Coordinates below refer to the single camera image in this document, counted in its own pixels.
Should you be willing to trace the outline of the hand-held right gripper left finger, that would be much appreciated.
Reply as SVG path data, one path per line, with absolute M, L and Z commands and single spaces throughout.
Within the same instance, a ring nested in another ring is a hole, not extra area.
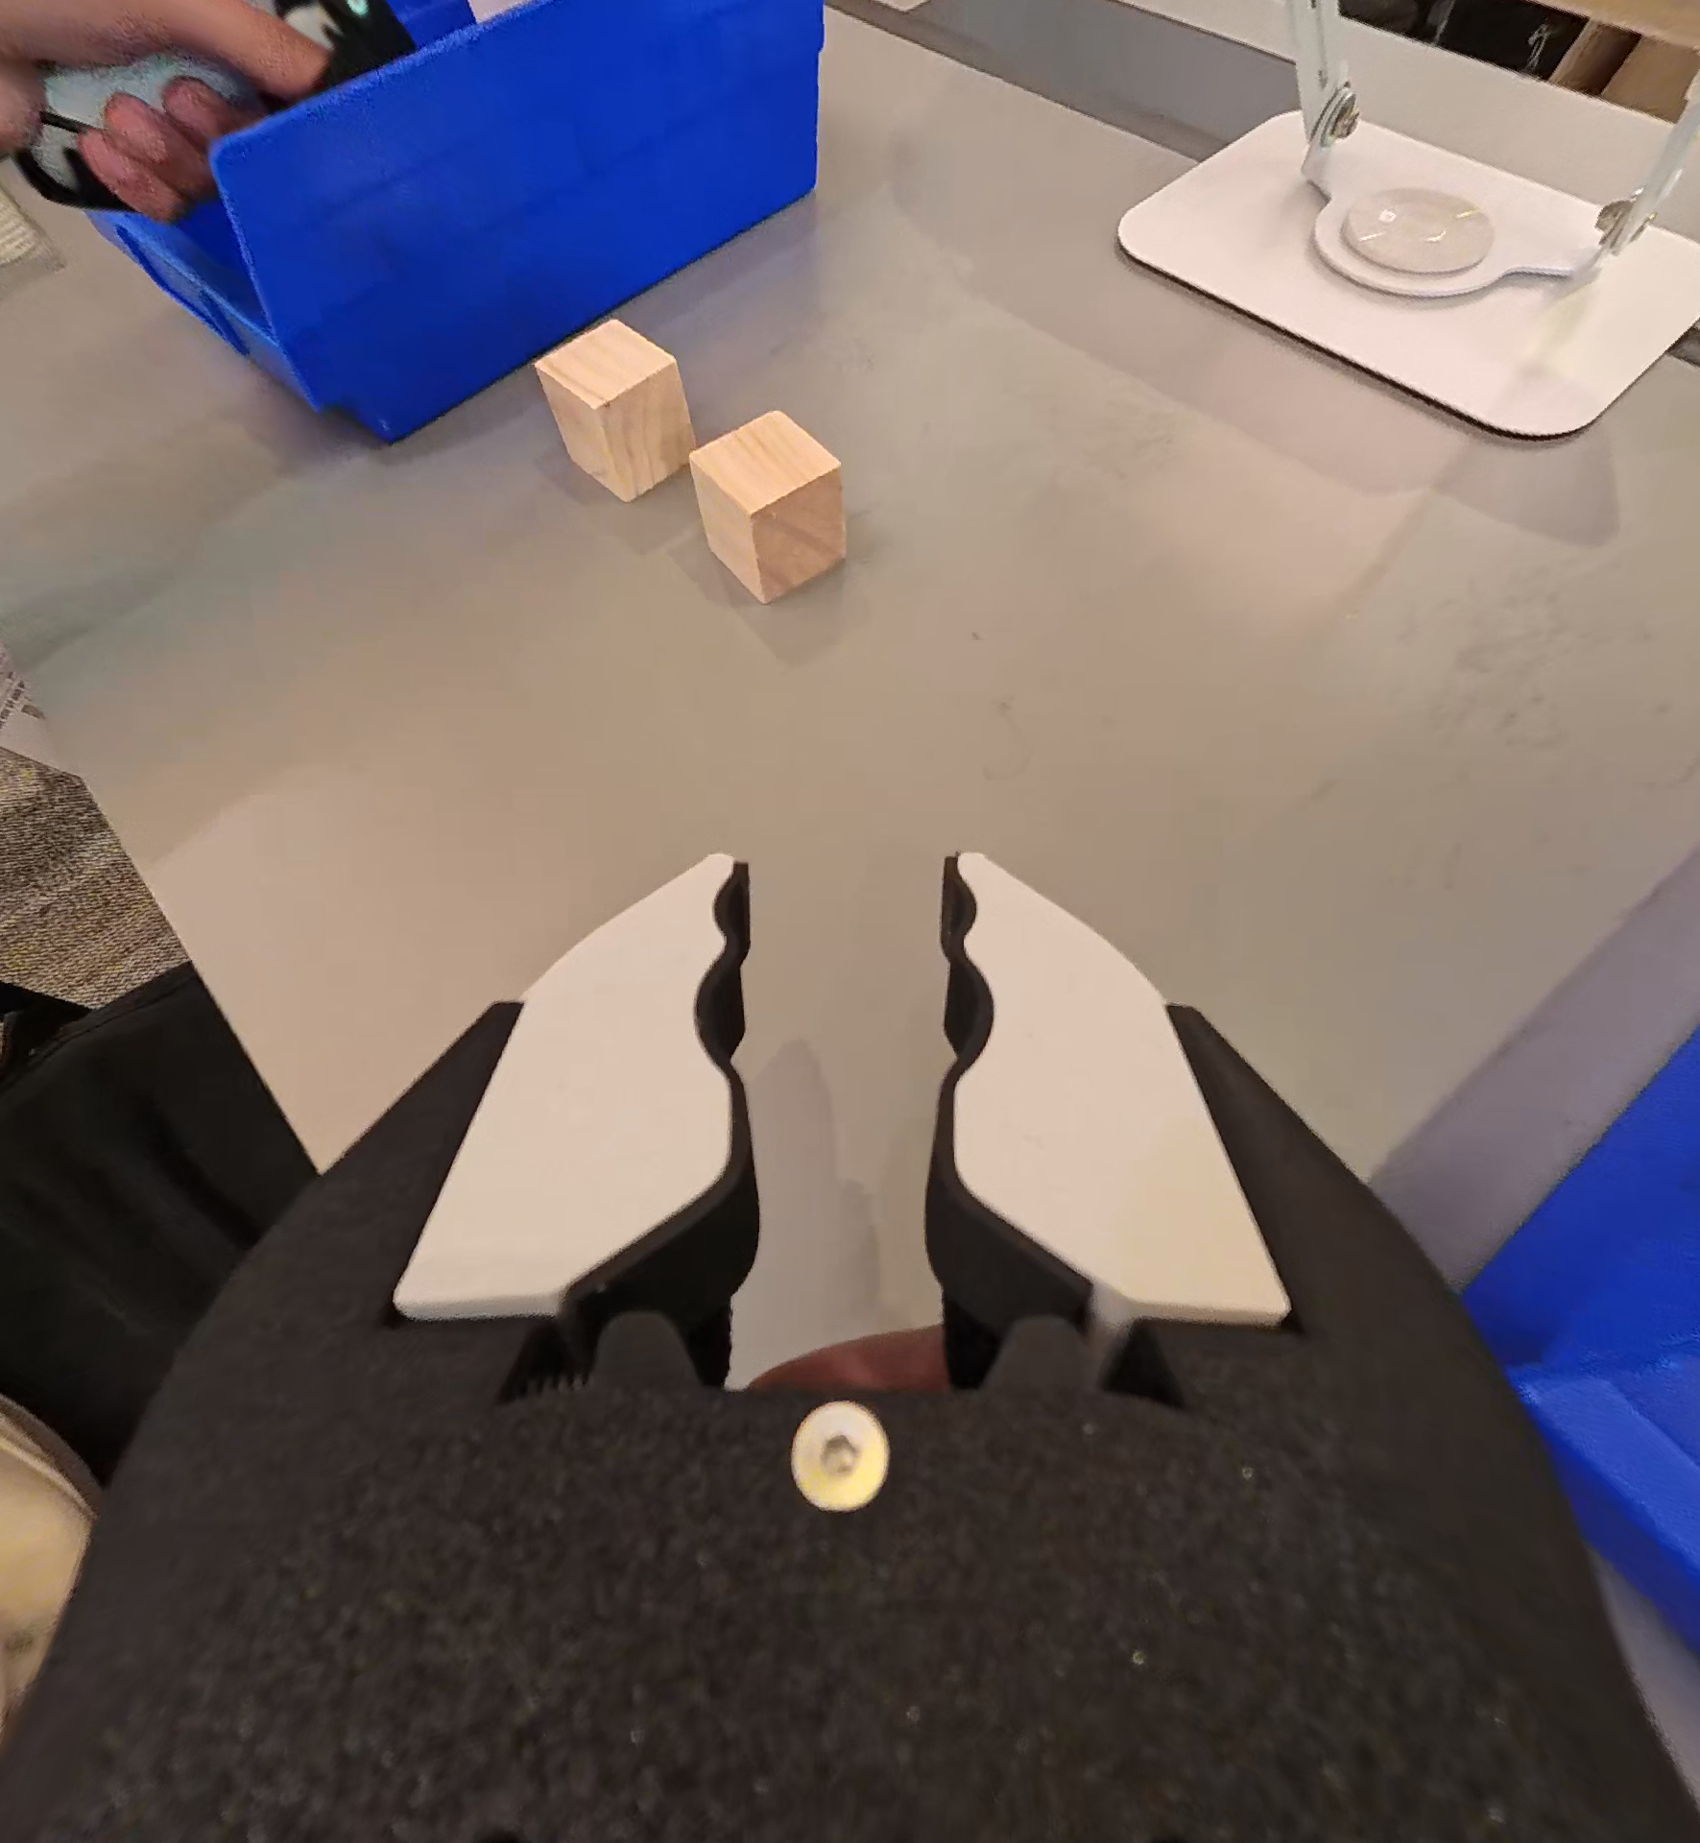
M 547 1326 L 577 1373 L 666 1315 L 704 1388 L 763 1244 L 739 1053 L 752 863 L 703 852 L 522 993 L 389 1287 L 403 1326 Z

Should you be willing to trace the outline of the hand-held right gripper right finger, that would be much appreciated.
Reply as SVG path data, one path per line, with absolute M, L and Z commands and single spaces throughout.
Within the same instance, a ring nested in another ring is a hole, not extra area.
M 1066 1326 L 1100 1382 L 1139 1369 L 1146 1326 L 1297 1328 L 1164 990 L 975 847 L 946 852 L 938 948 L 926 1244 L 952 1388 L 1024 1326 Z

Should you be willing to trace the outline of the blue plastic bin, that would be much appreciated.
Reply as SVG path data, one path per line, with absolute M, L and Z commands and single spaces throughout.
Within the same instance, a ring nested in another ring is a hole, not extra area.
M 1465 1304 L 1585 1547 L 1700 1651 L 1700 1032 Z
M 817 0 L 443 8 L 455 34 L 88 227 L 313 410 L 402 442 L 817 189 Z

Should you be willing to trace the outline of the wooden cube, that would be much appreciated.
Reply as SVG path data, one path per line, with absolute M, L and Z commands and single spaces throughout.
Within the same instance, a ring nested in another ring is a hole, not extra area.
M 792 410 L 753 410 L 703 442 L 685 466 L 712 559 L 753 602 L 786 602 L 845 559 L 842 456 Z
M 623 507 L 656 487 L 693 463 L 693 409 L 677 360 L 627 319 L 594 319 L 558 352 L 532 360 L 547 409 L 577 466 L 587 466 Z

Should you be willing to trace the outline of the person's left hand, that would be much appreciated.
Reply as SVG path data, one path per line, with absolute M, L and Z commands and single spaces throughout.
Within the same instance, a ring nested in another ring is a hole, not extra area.
M 296 107 L 320 85 L 332 46 L 242 0 L 0 0 L 0 160 L 44 131 L 44 61 L 202 55 L 256 95 Z M 78 131 L 78 160 L 139 219 L 181 219 L 209 197 L 209 141 L 242 112 L 209 85 L 167 85 L 167 107 L 111 95 Z

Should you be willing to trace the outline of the white stand base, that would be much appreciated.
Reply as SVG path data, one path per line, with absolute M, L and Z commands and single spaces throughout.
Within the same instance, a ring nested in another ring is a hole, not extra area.
M 1700 55 L 1700 8 L 1578 8 Z M 1119 219 L 1119 251 L 1491 436 L 1595 429 L 1685 329 L 1700 246 L 1667 231 L 1700 73 L 1638 189 L 1551 183 L 1371 124 L 1340 8 L 1286 0 L 1297 112 Z

